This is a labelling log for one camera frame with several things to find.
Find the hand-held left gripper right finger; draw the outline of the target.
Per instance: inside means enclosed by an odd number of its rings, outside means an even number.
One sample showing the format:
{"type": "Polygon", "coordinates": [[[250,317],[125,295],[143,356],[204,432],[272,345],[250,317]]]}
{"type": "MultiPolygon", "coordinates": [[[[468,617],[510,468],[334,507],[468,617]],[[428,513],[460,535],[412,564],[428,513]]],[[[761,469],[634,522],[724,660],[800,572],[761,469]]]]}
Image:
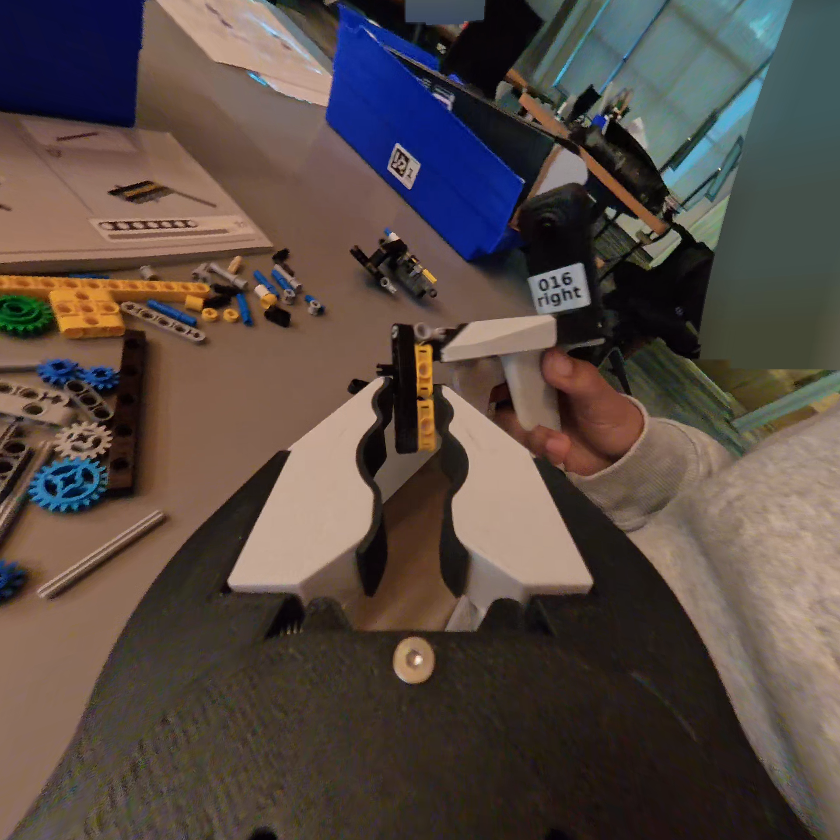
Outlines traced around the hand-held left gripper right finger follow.
{"type": "Polygon", "coordinates": [[[436,422],[448,480],[440,573],[456,598],[448,625],[480,625],[497,601],[587,594],[592,575],[529,451],[446,385],[436,422]]]}

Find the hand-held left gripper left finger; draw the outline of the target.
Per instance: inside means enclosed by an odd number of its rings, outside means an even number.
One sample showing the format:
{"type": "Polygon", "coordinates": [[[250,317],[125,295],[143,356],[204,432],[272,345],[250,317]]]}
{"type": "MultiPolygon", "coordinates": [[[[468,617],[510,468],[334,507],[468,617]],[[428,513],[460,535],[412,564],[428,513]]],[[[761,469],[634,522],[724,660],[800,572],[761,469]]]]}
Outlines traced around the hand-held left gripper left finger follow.
{"type": "Polygon", "coordinates": [[[378,378],[290,447],[227,578],[232,592],[342,606],[377,592],[387,537],[376,478],[391,419],[392,382],[378,378]]]}

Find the black yellow lego assembly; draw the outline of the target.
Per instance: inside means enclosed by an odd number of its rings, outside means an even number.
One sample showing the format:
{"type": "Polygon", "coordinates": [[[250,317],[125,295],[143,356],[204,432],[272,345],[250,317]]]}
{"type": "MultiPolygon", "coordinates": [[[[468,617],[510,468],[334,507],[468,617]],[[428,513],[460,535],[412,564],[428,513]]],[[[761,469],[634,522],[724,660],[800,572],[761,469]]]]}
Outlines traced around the black yellow lego assembly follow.
{"type": "Polygon", "coordinates": [[[434,363],[441,361],[442,349],[456,333],[455,329],[430,329],[422,323],[392,325],[392,360],[376,368],[385,382],[373,397],[378,419],[364,434],[358,452],[360,466],[371,476],[386,461],[385,430],[389,426],[399,455],[434,452],[438,433],[443,432],[445,456],[466,460],[463,446],[448,430],[450,411],[445,409],[441,422],[436,417],[436,409],[446,404],[434,383],[434,363]]]}

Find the person's right forearm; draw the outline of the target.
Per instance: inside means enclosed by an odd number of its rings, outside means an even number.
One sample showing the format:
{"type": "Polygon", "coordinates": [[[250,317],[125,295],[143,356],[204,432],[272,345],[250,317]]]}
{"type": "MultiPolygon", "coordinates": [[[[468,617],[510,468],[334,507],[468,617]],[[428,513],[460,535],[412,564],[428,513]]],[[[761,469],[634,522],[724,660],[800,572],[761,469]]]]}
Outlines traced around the person's right forearm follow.
{"type": "Polygon", "coordinates": [[[642,421],[639,438],[623,457],[592,476],[565,470],[579,490],[624,532],[646,526],[683,491],[734,464],[718,441],[691,426],[652,417],[624,397],[642,421]]]}

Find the small black lego assembly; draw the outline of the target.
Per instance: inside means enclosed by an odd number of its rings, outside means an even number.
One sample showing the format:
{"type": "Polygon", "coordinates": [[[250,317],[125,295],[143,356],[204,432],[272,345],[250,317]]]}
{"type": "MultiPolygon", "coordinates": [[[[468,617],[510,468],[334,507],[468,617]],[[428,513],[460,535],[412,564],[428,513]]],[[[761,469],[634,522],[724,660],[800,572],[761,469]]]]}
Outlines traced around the small black lego assembly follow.
{"type": "Polygon", "coordinates": [[[435,299],[438,295],[437,279],[407,246],[405,240],[390,228],[385,228],[372,253],[367,255],[355,245],[350,248],[350,255],[375,287],[393,296],[400,288],[416,300],[435,299]]]}

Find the grey lego axle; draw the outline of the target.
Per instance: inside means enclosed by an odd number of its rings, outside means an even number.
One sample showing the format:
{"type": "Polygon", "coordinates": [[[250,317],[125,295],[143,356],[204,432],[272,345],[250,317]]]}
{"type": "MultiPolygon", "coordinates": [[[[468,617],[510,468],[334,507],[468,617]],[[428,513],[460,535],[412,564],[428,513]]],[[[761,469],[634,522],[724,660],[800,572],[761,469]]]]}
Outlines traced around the grey lego axle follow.
{"type": "Polygon", "coordinates": [[[104,543],[100,548],[89,553],[86,557],[74,563],[50,581],[37,589],[37,596],[42,600],[53,600],[74,585],[84,580],[93,571],[115,558],[147,534],[167,522],[169,516],[164,511],[153,511],[145,518],[129,528],[121,531],[114,538],[104,543]]]}
{"type": "Polygon", "coordinates": [[[53,456],[55,440],[51,438],[42,443],[31,458],[22,479],[18,482],[11,495],[1,506],[1,546],[3,547],[16,520],[20,516],[29,499],[29,488],[36,474],[47,464],[53,456]]]}

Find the scattered small lego pins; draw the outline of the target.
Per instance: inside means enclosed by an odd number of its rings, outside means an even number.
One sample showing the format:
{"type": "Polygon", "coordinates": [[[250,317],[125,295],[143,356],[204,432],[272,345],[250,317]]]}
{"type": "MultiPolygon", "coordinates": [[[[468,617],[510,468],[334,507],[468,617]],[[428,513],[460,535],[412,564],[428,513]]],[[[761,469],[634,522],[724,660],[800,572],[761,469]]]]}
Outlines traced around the scattered small lego pins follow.
{"type": "Polygon", "coordinates": [[[240,267],[239,257],[235,257],[227,268],[214,261],[198,265],[192,272],[192,278],[206,283],[212,289],[205,299],[190,297],[181,303],[180,308],[153,299],[140,304],[197,329],[202,322],[219,320],[240,322],[253,328],[256,319],[250,302],[255,300],[264,320],[282,329],[289,329],[289,307],[301,292],[301,286],[294,275],[286,273],[283,266],[275,265],[270,272],[271,280],[256,269],[253,272],[254,279],[250,281],[240,276],[240,267]]]}

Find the short grey lego beam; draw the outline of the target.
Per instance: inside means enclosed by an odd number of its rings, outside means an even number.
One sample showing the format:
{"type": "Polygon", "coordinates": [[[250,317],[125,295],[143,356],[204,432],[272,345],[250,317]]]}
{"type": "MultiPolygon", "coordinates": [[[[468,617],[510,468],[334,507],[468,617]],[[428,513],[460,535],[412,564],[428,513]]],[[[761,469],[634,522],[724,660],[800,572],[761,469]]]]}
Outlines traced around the short grey lego beam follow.
{"type": "Polygon", "coordinates": [[[71,379],[64,384],[64,391],[87,421],[103,425],[111,423],[113,410],[91,385],[80,379],[71,379]]]}
{"type": "Polygon", "coordinates": [[[1,503],[3,503],[28,467],[34,450],[28,444],[26,432],[17,424],[10,424],[1,435],[1,503]]]}

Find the small white lego gear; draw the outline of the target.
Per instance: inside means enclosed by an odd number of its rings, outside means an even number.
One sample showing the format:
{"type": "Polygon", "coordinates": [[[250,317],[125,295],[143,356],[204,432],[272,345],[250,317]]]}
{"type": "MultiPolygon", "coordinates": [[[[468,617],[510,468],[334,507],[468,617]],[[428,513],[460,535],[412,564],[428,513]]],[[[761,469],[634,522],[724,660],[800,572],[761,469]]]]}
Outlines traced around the small white lego gear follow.
{"type": "Polygon", "coordinates": [[[100,459],[111,446],[112,432],[101,423],[73,423],[55,439],[55,452],[63,459],[100,459]]]}

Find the long grey lego beam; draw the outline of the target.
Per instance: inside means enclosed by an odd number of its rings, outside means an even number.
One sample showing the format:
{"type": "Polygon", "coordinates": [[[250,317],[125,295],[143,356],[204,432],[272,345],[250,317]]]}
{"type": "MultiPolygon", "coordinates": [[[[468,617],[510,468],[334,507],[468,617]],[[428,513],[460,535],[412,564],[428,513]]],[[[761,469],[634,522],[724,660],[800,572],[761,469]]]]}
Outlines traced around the long grey lego beam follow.
{"type": "Polygon", "coordinates": [[[1,417],[8,421],[61,428],[77,418],[77,410],[63,392],[2,379],[1,417]]]}

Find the yellow lego beam assembly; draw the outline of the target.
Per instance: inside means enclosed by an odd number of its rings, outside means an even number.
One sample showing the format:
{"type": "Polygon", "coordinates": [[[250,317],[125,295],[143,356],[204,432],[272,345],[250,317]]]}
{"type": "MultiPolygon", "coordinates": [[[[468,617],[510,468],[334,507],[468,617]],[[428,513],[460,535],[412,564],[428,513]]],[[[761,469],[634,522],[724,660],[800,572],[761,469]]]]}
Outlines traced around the yellow lego beam assembly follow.
{"type": "Polygon", "coordinates": [[[108,279],[58,276],[2,276],[2,297],[43,301],[60,333],[69,339],[116,338],[124,334],[120,308],[126,301],[183,303],[205,299],[212,289],[190,280],[108,279]]]}

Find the lego instruction booklet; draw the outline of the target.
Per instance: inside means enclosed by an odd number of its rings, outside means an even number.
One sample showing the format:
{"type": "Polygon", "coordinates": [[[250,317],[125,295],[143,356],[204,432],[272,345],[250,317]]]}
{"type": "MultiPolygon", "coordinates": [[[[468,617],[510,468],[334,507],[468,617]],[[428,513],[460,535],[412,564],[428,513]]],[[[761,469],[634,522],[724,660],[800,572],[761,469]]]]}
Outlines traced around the lego instruction booklet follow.
{"type": "Polygon", "coordinates": [[[2,273],[125,269],[269,248],[169,133],[2,113],[2,273]]]}

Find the black bag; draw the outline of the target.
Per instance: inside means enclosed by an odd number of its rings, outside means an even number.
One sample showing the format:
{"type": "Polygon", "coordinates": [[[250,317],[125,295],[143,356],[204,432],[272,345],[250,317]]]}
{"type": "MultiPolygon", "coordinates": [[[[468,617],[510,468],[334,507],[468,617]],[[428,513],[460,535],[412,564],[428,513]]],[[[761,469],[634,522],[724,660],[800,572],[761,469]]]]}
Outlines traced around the black bag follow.
{"type": "Polygon", "coordinates": [[[669,190],[656,164],[643,146],[620,123],[602,129],[591,122],[570,126],[570,139],[584,149],[610,175],[654,214],[665,206],[669,190]]]}

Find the black office chair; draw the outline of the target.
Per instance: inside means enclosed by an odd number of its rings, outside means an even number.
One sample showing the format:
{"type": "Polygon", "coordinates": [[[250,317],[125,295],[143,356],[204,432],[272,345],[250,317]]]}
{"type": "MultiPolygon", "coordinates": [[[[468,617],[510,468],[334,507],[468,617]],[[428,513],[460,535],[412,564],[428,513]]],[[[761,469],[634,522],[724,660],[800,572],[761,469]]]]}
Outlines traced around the black office chair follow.
{"type": "Polygon", "coordinates": [[[678,243],[656,266],[623,259],[606,274],[602,301],[612,341],[628,358],[661,340],[689,361],[701,356],[700,325],[714,252],[680,224],[678,243]]]}

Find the loose instruction sheet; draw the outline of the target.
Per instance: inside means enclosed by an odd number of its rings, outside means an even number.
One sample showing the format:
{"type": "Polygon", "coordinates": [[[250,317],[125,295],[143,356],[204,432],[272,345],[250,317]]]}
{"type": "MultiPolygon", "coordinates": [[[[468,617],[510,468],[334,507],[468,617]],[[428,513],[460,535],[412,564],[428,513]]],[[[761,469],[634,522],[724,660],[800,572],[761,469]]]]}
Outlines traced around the loose instruction sheet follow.
{"type": "Polygon", "coordinates": [[[266,2],[159,1],[173,22],[212,61],[244,70],[288,97],[326,107],[332,72],[266,2]]]}

